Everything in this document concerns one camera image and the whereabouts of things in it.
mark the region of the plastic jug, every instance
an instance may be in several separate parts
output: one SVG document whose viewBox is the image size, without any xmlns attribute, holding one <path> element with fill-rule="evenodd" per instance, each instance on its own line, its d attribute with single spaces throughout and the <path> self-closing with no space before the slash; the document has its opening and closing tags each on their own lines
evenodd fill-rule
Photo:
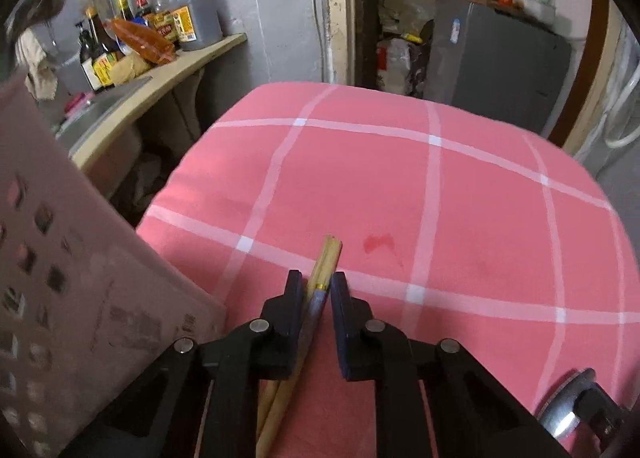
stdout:
<svg viewBox="0 0 640 458">
<path fill-rule="evenodd" d="M 169 9 L 182 50 L 209 47 L 222 39 L 216 0 L 171 0 Z"/>
</svg>

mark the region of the cloth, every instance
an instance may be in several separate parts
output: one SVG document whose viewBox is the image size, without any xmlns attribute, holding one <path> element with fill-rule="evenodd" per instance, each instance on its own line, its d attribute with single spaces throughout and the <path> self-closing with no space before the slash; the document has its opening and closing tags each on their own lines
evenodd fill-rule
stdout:
<svg viewBox="0 0 640 458">
<path fill-rule="evenodd" d="M 183 158 L 138 228 L 226 304 L 227 329 L 305 276 L 330 233 L 375 317 L 459 340 L 530 411 L 574 369 L 637 395 L 631 245 L 577 162 L 529 131 L 346 86 L 262 86 Z M 374 386 L 340 375 L 330 305 L 273 457 L 375 456 Z"/>
<path fill-rule="evenodd" d="M 15 56 L 18 64 L 27 70 L 24 83 L 31 95 L 38 101 L 53 100 L 58 89 L 58 77 L 49 66 L 47 53 L 31 29 L 24 31 L 18 39 Z"/>
</svg>

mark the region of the white stripe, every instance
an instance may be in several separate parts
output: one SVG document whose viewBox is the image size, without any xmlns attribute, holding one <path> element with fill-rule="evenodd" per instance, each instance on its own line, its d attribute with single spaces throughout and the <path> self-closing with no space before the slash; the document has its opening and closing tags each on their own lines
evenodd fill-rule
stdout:
<svg viewBox="0 0 640 458">
<path fill-rule="evenodd" d="M 536 159 L 541 177 L 544 177 L 540 178 L 540 182 L 548 181 L 546 165 L 542 157 L 540 157 L 538 150 L 531 144 L 526 134 L 523 133 L 522 138 Z M 549 348 L 549 353 L 546 356 L 545 366 L 542 368 L 542 374 L 540 375 L 536 394 L 533 398 L 533 405 L 531 406 L 532 412 L 539 401 L 548 393 L 549 383 L 558 365 L 558 359 L 560 358 L 560 351 L 562 350 L 566 333 L 564 326 L 564 322 L 566 321 L 566 311 L 564 309 L 564 277 L 562 275 L 562 252 L 560 248 L 560 235 L 558 234 L 558 223 L 556 222 L 556 208 L 554 207 L 551 190 L 549 190 L 546 185 L 542 185 L 542 194 L 545 199 L 546 222 L 549 227 L 549 237 L 551 241 L 551 260 L 554 270 L 554 288 L 556 291 L 556 325 L 551 348 Z"/>
<path fill-rule="evenodd" d="M 226 247 L 236 248 L 238 240 L 240 239 L 240 235 L 236 233 L 208 225 L 156 205 L 152 205 L 147 210 L 146 216 L 156 218 L 167 225 L 189 232 L 195 236 L 216 241 Z M 273 263 L 283 269 L 299 269 L 306 275 L 311 272 L 314 266 L 314 261 L 311 258 L 300 256 L 259 241 L 253 242 L 251 255 L 259 260 Z M 414 291 L 414 295 L 410 297 L 412 303 L 424 305 L 425 307 L 442 308 L 443 310 L 471 313 L 495 319 L 510 319 L 512 321 L 555 323 L 558 319 L 557 309 L 552 305 L 515 303 L 513 301 L 479 297 L 477 295 L 457 294 L 455 292 L 436 291 L 433 289 L 427 290 L 419 285 L 406 283 L 397 279 L 368 275 L 344 267 L 340 267 L 338 270 L 347 274 L 349 288 L 354 292 L 364 292 L 386 299 L 404 301 L 408 295 L 407 289 L 411 289 Z M 620 322 L 620 316 L 618 312 L 564 309 L 565 324 L 616 325 Z M 625 324 L 640 323 L 640 312 L 623 312 L 623 322 Z"/>
<path fill-rule="evenodd" d="M 318 106 L 320 101 L 327 97 L 330 93 L 334 92 L 338 87 L 337 86 L 326 86 L 321 93 L 316 95 L 313 99 L 311 99 L 308 103 L 306 103 L 302 110 L 300 111 L 300 115 L 294 119 L 294 124 L 299 119 L 307 119 L 311 112 Z M 302 132 L 302 127 L 300 126 L 292 126 L 290 130 L 287 132 L 287 135 L 284 137 L 284 140 L 280 143 L 280 146 L 273 152 L 273 156 L 271 157 L 271 162 L 269 164 L 269 168 L 267 169 L 267 174 L 264 177 L 264 183 L 262 185 L 262 189 L 260 190 L 260 194 L 256 199 L 253 208 L 251 209 L 251 214 L 249 215 L 249 220 L 244 227 L 244 231 L 242 232 L 242 238 L 254 240 L 262 227 L 262 223 L 264 222 L 264 218 L 267 215 L 267 209 L 271 204 L 271 200 L 273 200 L 273 195 L 276 191 L 276 186 L 278 184 L 278 179 L 280 178 L 280 171 L 282 169 L 282 163 L 284 162 L 285 157 L 293 148 L 296 140 L 300 136 Z M 250 244 L 250 248 L 252 249 L 255 245 L 255 242 Z M 240 268 L 246 259 L 246 256 L 249 252 L 245 252 L 243 250 L 234 250 L 231 254 L 231 257 L 225 267 L 225 270 L 222 272 L 222 275 L 218 279 L 218 283 L 216 285 L 216 298 L 224 303 L 226 301 L 226 297 L 231 290 L 236 278 L 238 277 L 238 273 L 240 272 Z"/>
<path fill-rule="evenodd" d="M 214 128 L 241 128 L 241 127 L 253 127 L 253 126 L 291 126 L 293 125 L 295 118 L 273 118 L 273 119 L 242 119 L 238 121 L 225 121 L 222 119 L 214 124 Z M 351 131 L 353 133 L 370 133 L 372 135 L 381 135 L 383 137 L 394 137 L 397 139 L 407 139 L 409 141 L 416 141 L 419 143 L 426 143 L 433 146 L 441 146 L 443 149 L 449 151 L 455 151 L 462 155 L 467 155 L 477 161 L 486 162 L 487 164 L 497 165 L 503 169 L 522 175 L 529 180 L 540 183 L 546 178 L 548 186 L 551 189 L 559 191 L 559 193 L 573 196 L 578 200 L 592 204 L 602 209 L 611 209 L 611 205 L 608 201 L 602 200 L 590 196 L 583 191 L 579 191 L 574 187 L 567 184 L 552 180 L 547 175 L 541 175 L 539 172 L 533 171 L 528 167 L 516 164 L 516 162 L 508 161 L 498 155 L 488 153 L 482 149 L 474 148 L 473 146 L 467 146 L 465 144 L 450 141 L 448 139 L 442 139 L 436 135 L 429 135 L 422 133 L 421 131 L 406 130 L 405 128 L 396 128 L 392 126 L 378 126 L 378 125 L 364 125 L 355 123 L 343 123 L 340 121 L 325 121 L 323 119 L 308 119 L 305 124 L 306 127 L 322 128 L 324 130 L 338 130 L 338 131 Z"/>
<path fill-rule="evenodd" d="M 622 257 L 622 247 L 620 246 L 620 233 L 618 232 L 618 223 L 616 222 L 616 214 L 610 210 L 609 219 L 611 221 L 611 229 L 613 231 L 613 243 L 616 248 L 616 263 L 618 265 L 618 309 L 625 311 L 625 265 Z M 620 368 L 622 366 L 622 348 L 625 340 L 625 315 L 620 314 L 618 324 L 618 339 L 616 341 L 616 357 L 613 361 L 613 372 L 611 376 L 610 394 L 616 398 L 618 394 L 618 382 L 620 380 Z"/>
<path fill-rule="evenodd" d="M 424 202 L 420 229 L 415 244 L 414 266 L 411 271 L 411 284 L 407 287 L 402 308 L 401 329 L 407 337 L 414 337 L 420 319 L 420 310 L 411 301 L 414 286 L 425 289 L 429 285 L 429 273 L 433 248 L 435 245 L 438 217 L 440 216 L 440 118 L 431 102 L 425 101 L 429 121 L 429 159 L 424 182 Z"/>
</svg>

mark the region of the white plastic basket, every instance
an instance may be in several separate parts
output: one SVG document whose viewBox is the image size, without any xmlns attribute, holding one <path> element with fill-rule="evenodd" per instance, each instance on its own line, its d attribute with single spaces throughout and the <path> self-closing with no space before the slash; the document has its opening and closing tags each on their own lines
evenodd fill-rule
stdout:
<svg viewBox="0 0 640 458">
<path fill-rule="evenodd" d="M 66 158 L 16 75 L 0 88 L 0 409 L 56 456 L 178 337 L 224 308 L 145 244 Z"/>
</svg>

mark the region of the metal screw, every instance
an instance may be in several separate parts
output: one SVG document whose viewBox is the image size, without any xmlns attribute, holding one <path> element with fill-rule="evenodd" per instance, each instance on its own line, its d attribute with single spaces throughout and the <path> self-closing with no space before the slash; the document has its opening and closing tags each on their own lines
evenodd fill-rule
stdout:
<svg viewBox="0 0 640 458">
<path fill-rule="evenodd" d="M 254 319 L 249 323 L 252 332 L 261 333 L 269 329 L 269 321 L 266 319 Z"/>
<path fill-rule="evenodd" d="M 193 348 L 193 341 L 188 337 L 183 337 L 182 339 L 178 339 L 174 343 L 174 350 L 178 353 L 188 353 Z"/>
<path fill-rule="evenodd" d="M 460 343 L 455 339 L 445 339 L 440 343 L 440 348 L 446 353 L 458 353 L 460 351 Z"/>
<path fill-rule="evenodd" d="M 364 327 L 370 331 L 370 332 L 374 332 L 374 333 L 378 333 L 378 332 L 382 332 L 382 330 L 385 329 L 385 323 L 383 321 L 380 321 L 380 319 L 369 319 L 365 324 Z"/>
</svg>

